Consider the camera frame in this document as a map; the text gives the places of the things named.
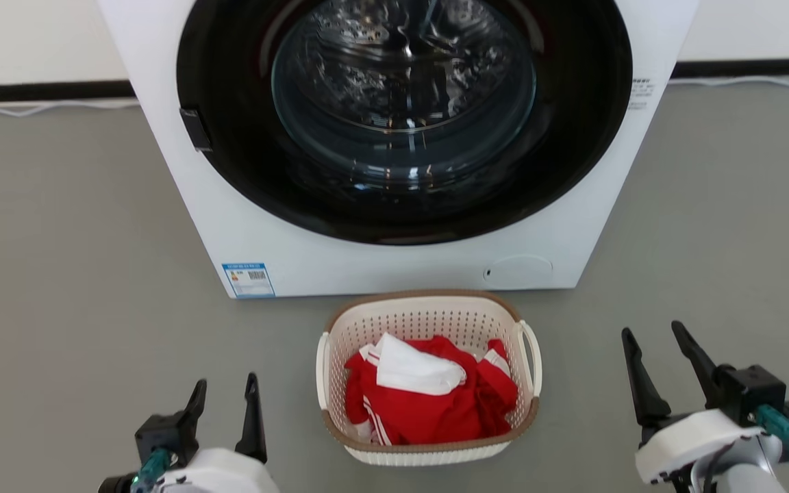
white cloth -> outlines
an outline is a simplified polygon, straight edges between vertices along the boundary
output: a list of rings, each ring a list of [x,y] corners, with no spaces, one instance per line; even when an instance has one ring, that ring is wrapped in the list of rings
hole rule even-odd
[[[456,362],[414,349],[389,333],[376,346],[360,349],[376,365],[376,384],[428,396],[445,396],[466,381],[464,368]]]

door glass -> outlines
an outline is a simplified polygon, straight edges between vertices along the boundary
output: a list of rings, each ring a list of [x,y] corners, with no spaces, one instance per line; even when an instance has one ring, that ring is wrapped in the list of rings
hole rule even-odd
[[[326,187],[392,205],[476,188],[522,130],[536,79],[526,40],[480,0],[326,0],[284,38],[272,90]]]

black baseboard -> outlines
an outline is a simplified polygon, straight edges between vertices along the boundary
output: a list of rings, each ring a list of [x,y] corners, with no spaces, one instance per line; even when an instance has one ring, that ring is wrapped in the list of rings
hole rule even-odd
[[[724,60],[724,62],[678,62],[673,79],[789,75],[789,60]],[[60,99],[109,99],[135,97],[129,81],[51,82],[0,86],[0,103]]]

black round door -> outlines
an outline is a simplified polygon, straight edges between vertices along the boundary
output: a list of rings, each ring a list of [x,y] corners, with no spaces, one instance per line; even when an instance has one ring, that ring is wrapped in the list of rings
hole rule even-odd
[[[249,200],[375,244],[469,238],[570,190],[626,112],[614,0],[198,0],[195,147]]]

red clothing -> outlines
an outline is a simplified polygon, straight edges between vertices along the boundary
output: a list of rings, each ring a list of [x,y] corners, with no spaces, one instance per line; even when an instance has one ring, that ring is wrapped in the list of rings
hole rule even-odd
[[[410,346],[450,359],[466,371],[464,384],[444,396],[429,396],[379,387],[375,359],[356,353],[345,391],[345,411],[355,425],[370,420],[379,443],[418,445],[476,440],[510,431],[504,418],[516,408],[518,389],[510,379],[507,355],[500,340],[488,343],[478,363],[445,337],[408,340]]]

